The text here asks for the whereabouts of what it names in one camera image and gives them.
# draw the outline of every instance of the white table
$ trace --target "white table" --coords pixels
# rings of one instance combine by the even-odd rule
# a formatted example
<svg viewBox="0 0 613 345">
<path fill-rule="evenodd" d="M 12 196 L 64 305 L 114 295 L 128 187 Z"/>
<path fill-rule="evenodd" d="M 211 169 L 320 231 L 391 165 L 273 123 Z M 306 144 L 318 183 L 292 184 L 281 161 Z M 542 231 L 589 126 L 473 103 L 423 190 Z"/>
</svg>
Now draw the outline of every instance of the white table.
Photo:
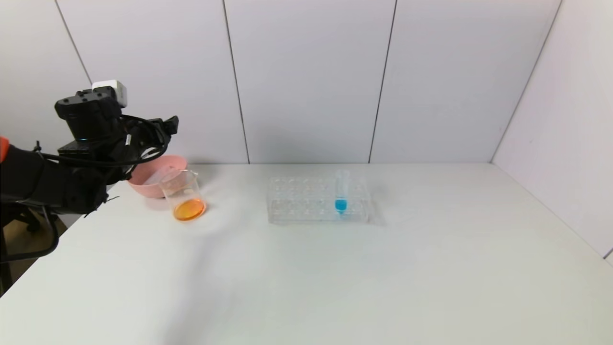
<svg viewBox="0 0 613 345">
<path fill-rule="evenodd" d="M 268 224 L 268 177 L 333 165 L 193 166 L 191 223 L 119 183 L 0 299 L 0 343 L 613 344 L 613 267 L 504 172 L 348 167 L 375 224 Z"/>
</svg>

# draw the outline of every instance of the pink bowl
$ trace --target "pink bowl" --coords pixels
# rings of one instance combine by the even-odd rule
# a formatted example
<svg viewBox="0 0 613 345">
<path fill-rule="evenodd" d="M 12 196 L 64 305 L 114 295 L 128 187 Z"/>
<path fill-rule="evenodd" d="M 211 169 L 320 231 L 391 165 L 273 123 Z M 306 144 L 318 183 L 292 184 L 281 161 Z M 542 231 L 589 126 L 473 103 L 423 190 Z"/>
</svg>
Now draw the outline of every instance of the pink bowl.
<svg viewBox="0 0 613 345">
<path fill-rule="evenodd" d="M 163 198 L 164 192 L 162 188 L 155 184 L 144 184 L 147 179 L 161 169 L 177 169 L 184 170 L 187 168 L 188 162 L 181 156 L 162 156 L 158 159 L 148 161 L 136 166 L 132 172 L 132 178 L 128 180 L 128 184 L 140 195 L 146 198 Z"/>
</svg>

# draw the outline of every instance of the black wire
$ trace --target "black wire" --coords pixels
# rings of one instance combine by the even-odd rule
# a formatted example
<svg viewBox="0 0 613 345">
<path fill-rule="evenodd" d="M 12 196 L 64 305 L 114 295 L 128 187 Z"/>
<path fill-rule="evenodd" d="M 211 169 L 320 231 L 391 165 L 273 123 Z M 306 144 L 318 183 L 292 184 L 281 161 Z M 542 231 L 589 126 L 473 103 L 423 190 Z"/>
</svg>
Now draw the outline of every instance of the black wire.
<svg viewBox="0 0 613 345">
<path fill-rule="evenodd" d="M 130 115 L 122 115 L 121 117 L 124 118 L 129 118 L 131 120 L 136 120 L 139 121 L 141 123 L 146 124 L 149 127 L 153 127 L 153 129 L 155 131 L 157 131 L 163 140 L 162 143 L 162 147 L 159 148 L 158 154 L 153 155 L 151 157 L 147 157 L 147 158 L 141 158 L 138 160 L 134 160 L 134 161 L 93 161 L 93 160 L 82 160 L 82 159 L 78 159 L 78 158 L 70 158 L 70 157 L 62 157 L 62 156 L 57 156 L 57 155 L 50 155 L 49 153 L 42 153 L 42 156 L 45 157 L 48 160 L 56 160 L 56 161 L 63 161 L 66 163 L 74 163 L 74 164 L 78 164 L 81 166 L 89 166 L 89 167 L 94 167 L 94 168 L 116 168 L 119 166 L 127 166 L 127 165 L 137 165 L 137 164 L 142 164 L 142 163 L 146 163 L 148 161 L 152 161 L 155 160 L 159 157 L 161 157 L 166 150 L 168 149 L 168 140 L 166 139 L 166 136 L 164 135 L 164 133 L 162 132 L 162 130 L 160 128 L 158 128 L 156 125 L 152 124 L 151 122 L 144 120 L 140 117 L 135 117 L 135 116 L 130 116 Z"/>
<path fill-rule="evenodd" d="M 55 223 L 52 222 L 51 219 L 49 218 L 49 214 L 50 214 L 49 206 L 47 206 L 47 205 L 42 206 L 42 213 L 45 216 L 45 220 L 47 221 L 47 225 L 51 229 L 51 234 L 53 235 L 53 237 L 51 239 L 51 246 L 49 248 L 47 248 L 47 249 L 38 250 L 36 252 L 7 255 L 6 257 L 0 259 L 0 263 L 11 262 L 11 261 L 18 261 L 18 260 L 29 260 L 29 259 L 33 259 L 33 258 L 43 257 L 43 256 L 45 256 L 47 254 L 50 254 L 51 252 L 53 252 L 58 247 L 58 244 L 59 244 L 59 233 L 58 233 L 58 229 L 55 227 Z"/>
</svg>

